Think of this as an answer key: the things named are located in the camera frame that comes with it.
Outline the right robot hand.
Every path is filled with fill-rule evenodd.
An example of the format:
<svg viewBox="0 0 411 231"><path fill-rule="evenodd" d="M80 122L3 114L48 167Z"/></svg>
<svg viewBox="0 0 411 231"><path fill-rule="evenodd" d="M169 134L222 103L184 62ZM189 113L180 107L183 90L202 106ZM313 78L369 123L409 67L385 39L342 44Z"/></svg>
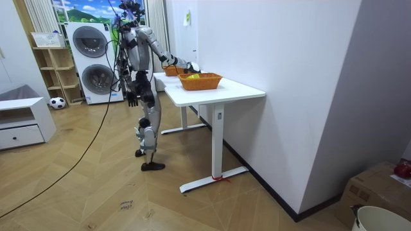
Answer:
<svg viewBox="0 0 411 231"><path fill-rule="evenodd" d="M188 62L184 68L184 74L187 73L201 73L199 65L195 62Z"/></svg>

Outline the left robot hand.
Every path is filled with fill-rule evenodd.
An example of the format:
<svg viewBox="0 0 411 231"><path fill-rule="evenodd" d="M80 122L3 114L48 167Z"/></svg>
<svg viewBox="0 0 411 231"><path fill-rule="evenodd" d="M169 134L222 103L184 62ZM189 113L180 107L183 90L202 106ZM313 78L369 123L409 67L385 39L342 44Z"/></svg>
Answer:
<svg viewBox="0 0 411 231"><path fill-rule="evenodd" d="M139 97L135 92L130 91L130 90L127 91L128 106L137 107L139 105L138 100L139 100Z"/></svg>

